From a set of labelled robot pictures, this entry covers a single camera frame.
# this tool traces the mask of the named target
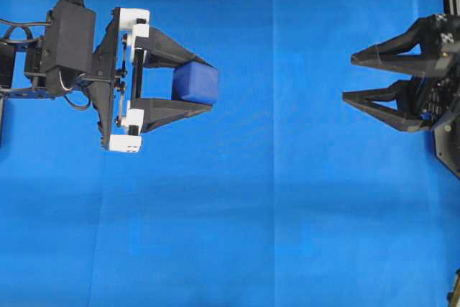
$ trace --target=white 3d-printed part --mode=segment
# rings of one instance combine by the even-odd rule
[[[130,103],[127,102],[128,109],[126,111],[126,116],[123,116],[121,119],[121,125],[128,129],[130,126],[138,126],[139,130],[144,124],[144,109],[130,109]]]
[[[128,134],[112,134],[110,136],[109,150],[118,152],[139,152],[142,137],[129,136]]]
[[[138,19],[145,19],[145,23],[137,23]],[[120,31],[128,32],[127,45],[131,46],[129,61],[134,61],[134,44],[136,37],[149,37],[150,11],[143,9],[120,9]]]

